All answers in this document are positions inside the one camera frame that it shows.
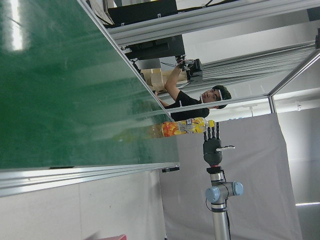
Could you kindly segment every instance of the bottle label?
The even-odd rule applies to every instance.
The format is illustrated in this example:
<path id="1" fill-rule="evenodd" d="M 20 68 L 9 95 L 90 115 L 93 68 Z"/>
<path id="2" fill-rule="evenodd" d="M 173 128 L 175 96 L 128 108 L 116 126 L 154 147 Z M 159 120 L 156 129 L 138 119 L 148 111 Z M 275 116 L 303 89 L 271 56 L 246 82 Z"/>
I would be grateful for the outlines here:
<path id="1" fill-rule="evenodd" d="M 164 137 L 180 134 L 203 133 L 206 130 L 206 121 L 203 117 L 190 118 L 183 121 L 166 121 L 161 125 Z"/>

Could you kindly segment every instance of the green table surface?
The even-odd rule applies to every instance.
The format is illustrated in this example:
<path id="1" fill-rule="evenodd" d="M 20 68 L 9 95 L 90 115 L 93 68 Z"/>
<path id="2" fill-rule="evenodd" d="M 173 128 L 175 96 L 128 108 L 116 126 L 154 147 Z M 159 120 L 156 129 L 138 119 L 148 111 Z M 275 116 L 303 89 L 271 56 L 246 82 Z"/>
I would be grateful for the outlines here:
<path id="1" fill-rule="evenodd" d="M 169 117 L 76 0 L 0 15 L 0 169 L 177 162 Z"/>

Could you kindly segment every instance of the black machine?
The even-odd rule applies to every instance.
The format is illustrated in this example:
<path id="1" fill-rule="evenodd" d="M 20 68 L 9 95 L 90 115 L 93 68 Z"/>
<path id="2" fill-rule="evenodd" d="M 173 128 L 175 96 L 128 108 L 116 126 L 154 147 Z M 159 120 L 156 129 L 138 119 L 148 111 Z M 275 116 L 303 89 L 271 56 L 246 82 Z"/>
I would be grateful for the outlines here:
<path id="1" fill-rule="evenodd" d="M 120 27 L 174 15 L 178 10 L 176 0 L 157 0 L 108 8 L 108 13 L 114 22 L 113 27 Z M 132 44 L 125 48 L 131 50 L 125 54 L 130 60 L 158 59 L 185 54 L 182 35 Z"/>

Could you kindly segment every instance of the metal pole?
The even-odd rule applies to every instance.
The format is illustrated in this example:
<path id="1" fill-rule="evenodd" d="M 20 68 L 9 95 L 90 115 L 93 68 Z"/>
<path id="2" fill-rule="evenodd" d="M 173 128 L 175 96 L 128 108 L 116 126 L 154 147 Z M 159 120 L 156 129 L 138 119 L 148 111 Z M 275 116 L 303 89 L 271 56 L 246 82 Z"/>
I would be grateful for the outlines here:
<path id="1" fill-rule="evenodd" d="M 320 0 L 242 0 L 108 29 L 119 46 L 320 6 Z"/>
<path id="2" fill-rule="evenodd" d="M 241 103 L 241 102 L 247 102 L 247 101 L 253 101 L 253 100 L 261 100 L 261 99 L 267 99 L 267 98 L 268 98 L 267 94 L 257 95 L 257 96 L 239 97 L 237 99 L 221 100 L 221 101 L 201 103 L 201 104 L 190 105 L 190 106 L 181 106 L 181 107 L 176 107 L 176 108 L 170 108 L 170 109 L 167 109 L 167 112 L 178 113 L 178 112 L 184 112 L 184 111 L 188 111 L 188 110 L 210 108 L 210 107 L 214 107 L 214 106 L 235 104 L 235 103 Z"/>
<path id="3" fill-rule="evenodd" d="M 303 62 L 301 62 L 295 69 L 293 69 L 277 86 L 270 92 L 269 97 L 273 97 L 284 86 L 290 83 L 293 79 L 302 74 L 307 68 L 314 64 L 320 58 L 320 49 L 314 50 Z"/>
<path id="4" fill-rule="evenodd" d="M 211 186 L 218 186 L 224 181 L 222 172 L 211 173 Z M 223 201 L 211 204 L 211 211 L 213 217 L 214 236 L 216 240 L 230 240 L 227 206 Z"/>
<path id="5" fill-rule="evenodd" d="M 270 97 L 268 98 L 268 100 L 269 100 L 269 106 L 270 106 L 270 111 L 271 111 L 271 113 L 272 113 L 272 114 L 273 114 L 273 113 L 276 113 L 277 110 L 276 110 L 276 104 L 275 104 L 274 97 L 273 97 L 273 96 L 270 96 Z"/>

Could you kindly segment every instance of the person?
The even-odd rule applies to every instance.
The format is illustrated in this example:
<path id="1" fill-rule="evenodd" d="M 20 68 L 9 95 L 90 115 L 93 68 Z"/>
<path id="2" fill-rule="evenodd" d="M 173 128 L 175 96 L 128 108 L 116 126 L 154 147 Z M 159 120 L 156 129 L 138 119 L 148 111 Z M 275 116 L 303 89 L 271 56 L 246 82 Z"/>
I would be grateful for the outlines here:
<path id="1" fill-rule="evenodd" d="M 212 89 L 205 91 L 200 95 L 200 99 L 194 99 L 188 96 L 186 93 L 177 88 L 177 82 L 179 79 L 179 74 L 184 67 L 184 58 L 178 62 L 178 65 L 172 70 L 168 76 L 168 80 L 164 85 L 164 88 L 169 93 L 171 98 L 174 100 L 173 104 L 167 104 L 160 98 L 160 103 L 165 109 L 179 108 L 184 106 L 196 105 L 201 103 L 212 103 L 220 100 L 231 99 L 231 94 L 227 88 L 223 85 L 216 85 Z M 227 105 L 204 107 L 194 110 L 186 110 L 180 112 L 172 112 L 171 117 L 174 121 L 181 121 L 186 119 L 193 119 L 197 117 L 207 117 L 209 115 L 210 109 L 223 109 Z"/>

